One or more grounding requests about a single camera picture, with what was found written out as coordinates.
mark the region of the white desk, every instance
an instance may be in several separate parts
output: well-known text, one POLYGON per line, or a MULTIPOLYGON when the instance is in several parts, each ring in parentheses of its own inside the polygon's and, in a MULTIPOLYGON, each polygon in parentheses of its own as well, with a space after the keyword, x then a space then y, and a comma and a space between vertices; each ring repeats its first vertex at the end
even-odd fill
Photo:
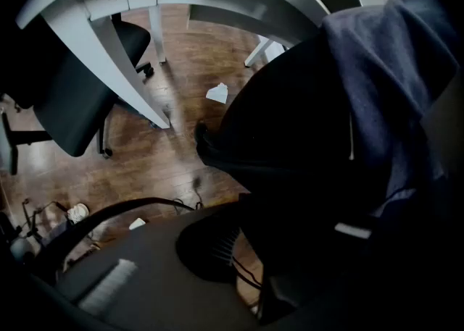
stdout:
POLYGON ((169 119, 145 91, 109 16, 149 8, 152 35, 164 59, 160 4, 190 4, 191 18, 249 30, 292 46, 316 31, 326 8, 319 0, 27 0, 16 23, 20 28, 41 14, 65 45, 103 83, 161 128, 169 119))

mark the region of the caster wheel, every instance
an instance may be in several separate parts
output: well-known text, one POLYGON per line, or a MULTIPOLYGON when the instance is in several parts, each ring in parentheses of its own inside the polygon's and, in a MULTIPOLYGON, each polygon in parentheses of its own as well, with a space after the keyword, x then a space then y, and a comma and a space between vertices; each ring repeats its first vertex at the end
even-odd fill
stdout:
POLYGON ((153 76, 154 75, 154 68, 150 67, 149 69, 144 70, 144 74, 145 74, 146 78, 149 78, 149 77, 153 76))
POLYGON ((109 148, 105 148, 102 154, 105 160, 108 160, 112 155, 113 155, 113 151, 109 148))

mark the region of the person's leg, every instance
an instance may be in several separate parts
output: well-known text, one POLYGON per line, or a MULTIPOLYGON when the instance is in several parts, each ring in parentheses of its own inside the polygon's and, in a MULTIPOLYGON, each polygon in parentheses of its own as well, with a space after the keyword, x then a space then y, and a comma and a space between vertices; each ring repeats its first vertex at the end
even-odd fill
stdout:
POLYGON ((325 36, 257 72, 231 104, 216 140, 221 151, 279 164, 348 159, 349 110, 325 36))

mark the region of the brown wood flooring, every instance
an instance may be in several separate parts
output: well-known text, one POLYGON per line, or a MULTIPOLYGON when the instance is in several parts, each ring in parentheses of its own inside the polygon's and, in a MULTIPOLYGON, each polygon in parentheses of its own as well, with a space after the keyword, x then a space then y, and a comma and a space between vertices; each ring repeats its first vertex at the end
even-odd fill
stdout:
MULTIPOLYGON (((146 196, 180 198, 190 206, 195 206, 201 196, 205 206, 214 206, 235 201, 245 191, 226 173, 203 165, 196 154, 193 131, 198 120, 217 127, 236 94, 263 66, 260 61, 252 68, 244 67, 258 40, 251 33, 204 22, 190 22, 187 29, 187 16, 187 6, 163 6, 167 63, 157 64, 153 44, 141 59, 155 68, 146 85, 172 127, 154 130, 146 120, 115 107, 106 127, 107 144, 114 153, 109 160, 96 153, 95 140, 78 158, 68 156, 54 142, 19 146, 17 175, 1 174, 4 197, 15 224, 24 222, 21 201, 25 198, 30 199, 30 212, 34 206, 50 201, 67 208, 81 202, 95 212, 119 201, 146 196), (206 92, 221 82, 228 85, 226 105, 205 98, 206 92)), ((149 30, 145 11, 128 12, 123 19, 149 30)), ((41 129, 32 110, 17 114, 9 99, 3 106, 13 130, 41 129)), ((49 230, 50 220, 59 214, 53 209, 44 214, 41 230, 49 230)), ((150 206, 108 222, 99 239, 111 240, 127 232, 137 217, 158 219, 174 214, 171 207, 150 206)), ((254 259, 242 256, 253 267, 254 259)))

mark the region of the gray fabric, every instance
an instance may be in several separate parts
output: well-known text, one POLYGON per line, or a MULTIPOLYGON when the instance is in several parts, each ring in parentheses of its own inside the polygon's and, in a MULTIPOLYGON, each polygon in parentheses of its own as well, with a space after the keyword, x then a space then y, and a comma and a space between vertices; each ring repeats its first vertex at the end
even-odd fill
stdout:
POLYGON ((144 225, 71 268, 57 289, 76 301, 117 263, 138 269, 100 319, 125 330, 252 330, 257 320, 231 284, 204 281, 179 261, 181 230, 218 209, 205 209, 144 225))
POLYGON ((379 200, 440 176, 419 121, 460 66, 462 41, 438 0, 337 12, 323 29, 351 106, 355 158, 386 180, 379 200))

